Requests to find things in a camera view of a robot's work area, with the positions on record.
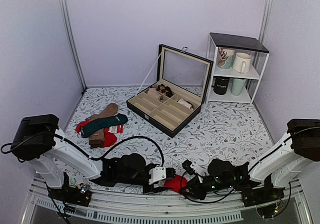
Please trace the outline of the red and beige sock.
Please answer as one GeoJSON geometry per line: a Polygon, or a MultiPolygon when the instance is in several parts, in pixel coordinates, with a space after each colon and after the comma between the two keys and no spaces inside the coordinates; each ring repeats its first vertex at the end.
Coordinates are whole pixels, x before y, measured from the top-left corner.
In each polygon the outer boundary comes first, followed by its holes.
{"type": "Polygon", "coordinates": [[[179,193],[181,187],[185,187],[188,181],[185,177],[181,175],[176,175],[174,179],[166,180],[164,187],[169,188],[170,190],[179,193]]]}

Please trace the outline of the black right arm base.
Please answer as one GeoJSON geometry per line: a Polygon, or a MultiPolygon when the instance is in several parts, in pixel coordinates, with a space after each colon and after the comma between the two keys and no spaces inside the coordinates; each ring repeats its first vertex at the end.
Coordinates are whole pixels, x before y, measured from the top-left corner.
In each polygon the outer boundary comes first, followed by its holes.
{"type": "Polygon", "coordinates": [[[242,201],[245,207],[274,201],[273,205],[257,208],[256,211],[258,215],[263,219],[273,219],[282,214],[289,205],[292,195],[292,186],[291,183],[289,183],[289,197],[286,204],[284,204],[284,201],[282,200],[285,196],[284,188],[274,188],[271,180],[271,175],[269,175],[264,180],[263,187],[257,189],[244,189],[241,191],[242,201]]]}

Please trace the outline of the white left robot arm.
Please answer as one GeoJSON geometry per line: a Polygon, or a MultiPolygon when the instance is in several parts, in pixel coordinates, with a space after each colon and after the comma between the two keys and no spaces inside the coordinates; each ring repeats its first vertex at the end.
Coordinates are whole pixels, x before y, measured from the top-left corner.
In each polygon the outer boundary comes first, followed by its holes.
{"type": "Polygon", "coordinates": [[[53,159],[79,171],[84,178],[100,185],[113,187],[117,183],[142,185],[145,193],[167,177],[163,165],[146,164],[137,153],[106,159],[94,158],[66,139],[53,115],[25,117],[21,120],[10,147],[10,153],[30,162],[47,185],[64,201],[74,197],[74,189],[63,182],[65,176],[53,159]]]}

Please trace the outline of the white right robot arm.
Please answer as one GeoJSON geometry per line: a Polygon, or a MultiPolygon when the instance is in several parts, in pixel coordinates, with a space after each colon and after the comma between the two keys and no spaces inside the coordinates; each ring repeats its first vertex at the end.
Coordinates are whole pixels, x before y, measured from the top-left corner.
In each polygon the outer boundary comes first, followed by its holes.
{"type": "Polygon", "coordinates": [[[241,192],[245,206],[279,200],[284,188],[312,162],[318,162],[320,121],[318,119],[292,119],[287,131],[266,153],[256,160],[235,166],[229,161],[214,159],[206,176],[199,174],[191,162],[182,166],[195,177],[181,184],[179,193],[197,202],[207,193],[226,188],[241,192]]]}

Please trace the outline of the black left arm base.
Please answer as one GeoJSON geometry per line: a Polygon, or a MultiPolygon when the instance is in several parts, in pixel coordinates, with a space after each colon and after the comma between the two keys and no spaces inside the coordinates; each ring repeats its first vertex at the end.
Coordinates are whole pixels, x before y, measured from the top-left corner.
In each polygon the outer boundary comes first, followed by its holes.
{"type": "Polygon", "coordinates": [[[71,203],[80,206],[89,206],[92,192],[89,190],[89,185],[79,184],[76,187],[69,185],[69,176],[66,172],[63,173],[64,180],[61,188],[48,188],[48,196],[53,199],[60,200],[63,203],[71,203]]]}

